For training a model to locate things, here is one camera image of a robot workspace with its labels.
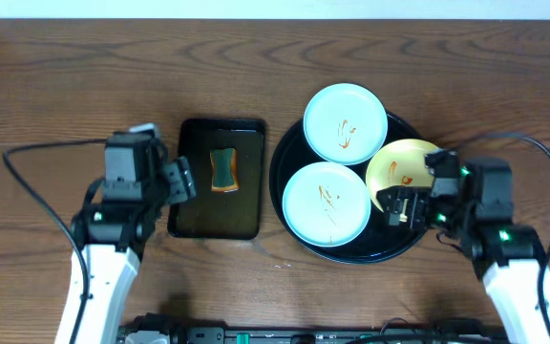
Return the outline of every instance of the white background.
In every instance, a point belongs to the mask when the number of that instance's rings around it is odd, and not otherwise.
[[[0,0],[0,18],[550,19],[550,0]]]

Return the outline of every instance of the round black tray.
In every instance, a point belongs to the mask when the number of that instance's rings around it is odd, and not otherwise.
[[[419,134],[402,118],[388,112],[388,135],[384,145],[402,139],[421,139]],[[279,220],[287,231],[304,247],[314,253],[336,262],[350,264],[378,263],[391,259],[406,251],[423,236],[422,232],[411,232],[387,226],[383,212],[374,204],[370,219],[362,233],[351,242],[339,247],[317,247],[301,240],[287,225],[282,210],[282,197],[287,181],[296,171],[310,163],[323,161],[308,145],[303,132],[303,120],[299,120],[287,131],[275,148],[269,173],[271,201]],[[366,177],[369,161],[348,166],[362,180]]]

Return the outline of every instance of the black tray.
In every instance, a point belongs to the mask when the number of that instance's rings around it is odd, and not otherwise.
[[[388,135],[384,145],[402,139],[421,139],[419,134],[402,118],[388,112]],[[271,160],[269,189],[275,212],[287,231],[304,247],[336,262],[367,264],[383,262],[406,251],[424,232],[404,231],[387,226],[383,212],[374,204],[365,229],[351,242],[339,247],[317,247],[301,240],[287,225],[282,210],[282,197],[287,181],[296,171],[308,164],[323,161],[308,145],[303,132],[303,120],[296,122],[277,145]],[[362,180],[366,177],[369,161],[348,166]]]
[[[264,161],[259,119],[191,118],[180,128],[178,154],[188,159],[197,196],[172,205],[167,229],[175,237],[249,240],[258,234]],[[237,149],[239,190],[211,191],[212,149]]]

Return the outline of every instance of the green light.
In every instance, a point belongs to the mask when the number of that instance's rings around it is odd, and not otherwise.
[[[470,171],[468,170],[468,168],[462,166],[462,168],[459,170],[459,172],[461,173],[462,177],[466,177],[470,174]]]
[[[499,232],[500,234],[500,240],[501,241],[509,241],[511,240],[511,236],[508,234],[508,232],[506,230],[501,230]]]

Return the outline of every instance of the wood grain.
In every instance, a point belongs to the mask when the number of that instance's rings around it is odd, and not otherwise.
[[[0,20],[0,154],[146,121],[175,151],[186,118],[262,118],[268,167],[308,100],[337,82],[368,87],[442,146],[490,131],[521,131],[550,146],[550,22]],[[517,219],[546,243],[547,159],[508,141],[467,154],[479,153],[510,160]],[[64,219],[103,171],[98,147],[14,161]],[[378,265],[304,250],[275,215],[267,178],[255,240],[173,239],[162,219],[124,319],[168,312],[234,326],[369,328],[394,316],[498,323],[470,264],[432,233]],[[53,341],[70,252],[0,157],[0,343]]]

